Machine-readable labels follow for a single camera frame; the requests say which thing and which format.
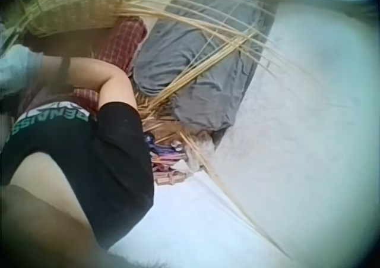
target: red plaid cloth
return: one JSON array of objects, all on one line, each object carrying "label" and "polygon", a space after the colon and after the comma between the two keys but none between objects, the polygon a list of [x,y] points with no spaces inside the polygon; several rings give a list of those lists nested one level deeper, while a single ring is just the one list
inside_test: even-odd
[{"label": "red plaid cloth", "polygon": [[[127,74],[132,73],[133,59],[138,45],[147,35],[144,22],[139,17],[128,17],[114,26],[107,41],[95,54],[95,58],[116,65]],[[98,110],[99,94],[88,89],[74,89],[72,93],[52,94],[41,84],[32,84],[18,108],[18,115],[38,106],[58,101],[69,101],[80,105],[95,115]]]}]

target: black t-shirt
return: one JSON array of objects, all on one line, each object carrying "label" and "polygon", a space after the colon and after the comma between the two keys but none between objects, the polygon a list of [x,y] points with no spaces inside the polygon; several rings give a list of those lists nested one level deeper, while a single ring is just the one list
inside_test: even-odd
[{"label": "black t-shirt", "polygon": [[148,146],[138,112],[126,103],[105,104],[96,120],[67,106],[19,120],[1,153],[1,185],[35,152],[49,154],[62,169],[105,249],[153,205]]}]

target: person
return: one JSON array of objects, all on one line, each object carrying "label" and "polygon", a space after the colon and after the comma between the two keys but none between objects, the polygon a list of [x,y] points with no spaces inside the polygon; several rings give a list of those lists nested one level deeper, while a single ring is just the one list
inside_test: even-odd
[{"label": "person", "polygon": [[140,267],[106,252],[153,205],[150,155],[132,85],[118,67],[13,46],[2,97],[32,81],[99,92],[99,111],[69,100],[19,116],[0,155],[1,253],[15,267]]}]

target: woven basket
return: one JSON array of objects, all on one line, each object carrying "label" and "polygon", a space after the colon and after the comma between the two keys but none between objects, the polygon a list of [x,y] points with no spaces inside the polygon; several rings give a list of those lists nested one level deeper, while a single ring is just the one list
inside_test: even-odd
[{"label": "woven basket", "polygon": [[121,0],[17,0],[31,34],[48,36],[72,30],[112,27]]}]

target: light blue sleeve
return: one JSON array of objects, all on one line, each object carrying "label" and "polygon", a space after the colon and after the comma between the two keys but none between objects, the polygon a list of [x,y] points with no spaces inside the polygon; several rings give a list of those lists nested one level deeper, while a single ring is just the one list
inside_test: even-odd
[{"label": "light blue sleeve", "polygon": [[0,58],[0,97],[16,93],[29,85],[42,64],[42,54],[14,45]]}]

